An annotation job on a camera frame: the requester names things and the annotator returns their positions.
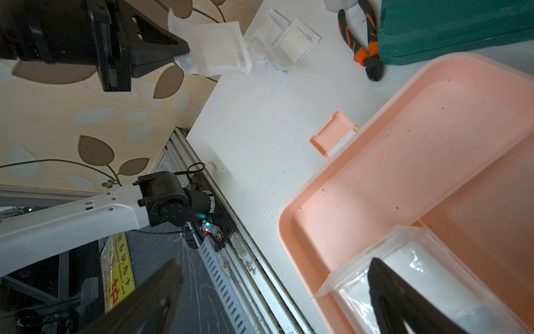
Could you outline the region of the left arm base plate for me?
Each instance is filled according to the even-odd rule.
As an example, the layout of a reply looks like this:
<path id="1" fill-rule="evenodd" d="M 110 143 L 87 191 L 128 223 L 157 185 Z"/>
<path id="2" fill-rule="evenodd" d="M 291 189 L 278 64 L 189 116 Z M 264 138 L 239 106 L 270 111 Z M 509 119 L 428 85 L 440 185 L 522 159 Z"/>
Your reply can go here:
<path id="1" fill-rule="evenodd" d="M 217 252 L 221 251 L 229 242 L 229 238 L 237 231 L 236 224 L 233 218 L 230 215 L 228 209 L 224 206 L 224 197 L 217 186 L 213 186 L 211 183 L 211 178 L 207 178 L 204 173 L 195 173 L 191 175 L 190 185 L 199 191 L 208 191 L 215 198 L 215 209 L 214 212 L 209 215 L 207 219 L 209 223 L 217 225 L 222 232 L 222 240 L 218 241 L 211 234 L 210 237 L 213 239 L 215 250 Z"/>

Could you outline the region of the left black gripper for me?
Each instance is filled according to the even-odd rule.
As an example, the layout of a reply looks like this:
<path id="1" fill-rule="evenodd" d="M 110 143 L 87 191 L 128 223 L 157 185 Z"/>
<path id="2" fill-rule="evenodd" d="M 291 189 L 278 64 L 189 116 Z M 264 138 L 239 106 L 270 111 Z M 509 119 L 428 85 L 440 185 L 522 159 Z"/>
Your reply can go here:
<path id="1" fill-rule="evenodd" d="M 190 52 L 126 1 L 2 1 L 1 58 L 92 65 L 105 91 L 125 90 L 125 66 L 140 78 Z"/>

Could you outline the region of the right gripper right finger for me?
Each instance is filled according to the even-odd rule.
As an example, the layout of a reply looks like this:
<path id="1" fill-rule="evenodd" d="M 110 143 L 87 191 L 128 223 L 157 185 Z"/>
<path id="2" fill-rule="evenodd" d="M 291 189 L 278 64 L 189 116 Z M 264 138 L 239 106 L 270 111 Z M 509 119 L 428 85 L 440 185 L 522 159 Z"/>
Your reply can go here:
<path id="1" fill-rule="evenodd" d="M 371 260 L 367 274 L 371 305 L 381 333 L 464 333 L 381 259 Z"/>

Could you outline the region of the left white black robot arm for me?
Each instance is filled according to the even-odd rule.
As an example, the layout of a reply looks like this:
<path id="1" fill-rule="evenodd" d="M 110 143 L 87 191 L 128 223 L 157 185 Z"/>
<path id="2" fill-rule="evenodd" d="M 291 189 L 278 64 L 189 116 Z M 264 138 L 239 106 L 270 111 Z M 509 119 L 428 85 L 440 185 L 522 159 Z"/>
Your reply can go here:
<path id="1" fill-rule="evenodd" d="M 188 43 L 126 1 L 3 1 L 1 58 L 93 65 L 106 92 L 188 54 Z M 4 219 L 1 274 L 98 239 L 165 222 L 181 227 L 214 213 L 208 192 L 184 188 L 176 172 L 141 176 L 115 191 Z"/>

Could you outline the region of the white box pink trim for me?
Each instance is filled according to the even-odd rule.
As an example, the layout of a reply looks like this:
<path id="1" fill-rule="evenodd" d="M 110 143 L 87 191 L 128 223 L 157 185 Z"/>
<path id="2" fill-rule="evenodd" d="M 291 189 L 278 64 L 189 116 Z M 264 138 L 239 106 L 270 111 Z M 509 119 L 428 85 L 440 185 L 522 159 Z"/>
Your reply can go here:
<path id="1" fill-rule="evenodd" d="M 324 159 L 334 157 L 352 139 L 359 127 L 341 111 L 331 117 L 310 138 L 310 143 Z"/>

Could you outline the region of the pink tray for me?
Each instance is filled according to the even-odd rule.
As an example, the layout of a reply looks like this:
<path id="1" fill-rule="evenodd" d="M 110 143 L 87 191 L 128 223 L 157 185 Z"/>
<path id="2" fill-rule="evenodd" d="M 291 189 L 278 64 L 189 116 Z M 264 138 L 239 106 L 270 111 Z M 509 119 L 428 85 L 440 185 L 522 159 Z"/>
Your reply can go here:
<path id="1" fill-rule="evenodd" d="M 286 204 L 307 293 L 397 225 L 425 225 L 533 328 L 533 76 L 431 61 Z"/>

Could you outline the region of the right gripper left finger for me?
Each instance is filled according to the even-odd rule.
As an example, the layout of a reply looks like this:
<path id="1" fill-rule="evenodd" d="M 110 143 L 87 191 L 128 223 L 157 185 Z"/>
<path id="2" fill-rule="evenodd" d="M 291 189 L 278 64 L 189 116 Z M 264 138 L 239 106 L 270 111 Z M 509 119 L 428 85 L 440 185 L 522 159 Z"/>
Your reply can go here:
<path id="1" fill-rule="evenodd" d="M 184 285 L 183 270 L 172 259 L 84 333 L 169 333 Z"/>

